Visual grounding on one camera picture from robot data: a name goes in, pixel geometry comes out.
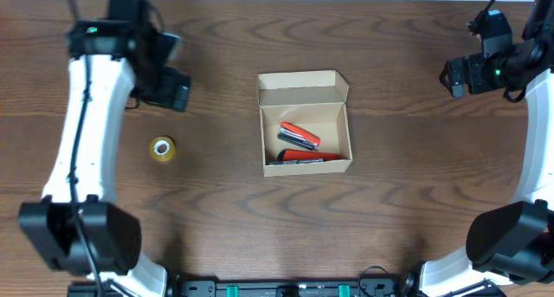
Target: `box lid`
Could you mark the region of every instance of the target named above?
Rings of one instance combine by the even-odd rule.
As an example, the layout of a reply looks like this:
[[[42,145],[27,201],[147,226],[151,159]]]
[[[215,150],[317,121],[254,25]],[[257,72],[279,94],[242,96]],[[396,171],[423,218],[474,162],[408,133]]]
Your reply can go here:
[[[260,107],[345,103],[347,94],[348,84],[333,70],[258,75]]]

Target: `green clip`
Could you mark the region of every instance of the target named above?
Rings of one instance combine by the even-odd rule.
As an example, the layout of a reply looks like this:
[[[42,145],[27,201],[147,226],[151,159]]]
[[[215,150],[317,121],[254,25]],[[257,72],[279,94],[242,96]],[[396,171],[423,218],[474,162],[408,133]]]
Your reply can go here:
[[[338,297],[350,297],[350,285],[339,285],[338,286]]]
[[[227,297],[239,297],[239,287],[227,287]]]

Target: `wood grain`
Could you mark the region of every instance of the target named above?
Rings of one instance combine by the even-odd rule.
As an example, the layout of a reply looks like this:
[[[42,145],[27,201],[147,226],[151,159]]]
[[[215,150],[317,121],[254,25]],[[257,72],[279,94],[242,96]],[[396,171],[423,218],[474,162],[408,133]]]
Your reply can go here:
[[[105,13],[105,0],[80,0]],[[119,205],[143,250],[171,270],[222,280],[402,272],[465,242],[480,213],[508,203],[523,161],[525,104],[501,93],[453,100],[444,61],[479,51],[465,30],[483,3],[153,0],[184,41],[174,65],[195,77],[187,113],[126,113]],[[530,5],[500,3],[520,34]],[[0,0],[1,295],[62,295],[17,227],[38,200],[68,100],[64,0]],[[344,174],[264,178],[258,73],[337,69],[350,83],[354,161]],[[177,157],[159,165],[160,135]],[[554,287],[505,287],[510,296]]]

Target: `yellow tape roll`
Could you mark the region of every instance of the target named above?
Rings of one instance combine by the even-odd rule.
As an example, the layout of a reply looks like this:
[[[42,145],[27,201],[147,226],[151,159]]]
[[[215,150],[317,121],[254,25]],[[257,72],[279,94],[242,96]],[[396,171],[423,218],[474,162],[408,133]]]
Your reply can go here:
[[[158,162],[169,162],[175,151],[175,144],[167,137],[157,137],[150,144],[150,155]]]

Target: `open box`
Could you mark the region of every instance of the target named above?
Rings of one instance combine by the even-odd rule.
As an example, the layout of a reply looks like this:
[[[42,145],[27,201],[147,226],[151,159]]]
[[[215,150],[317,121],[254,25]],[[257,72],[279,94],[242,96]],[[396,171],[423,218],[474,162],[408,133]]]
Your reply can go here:
[[[348,84],[337,71],[271,73],[258,75],[261,147],[265,177],[344,172],[352,162],[346,95]],[[321,139],[320,152],[337,153],[339,160],[268,165],[285,149],[306,149],[277,139],[286,121]]]

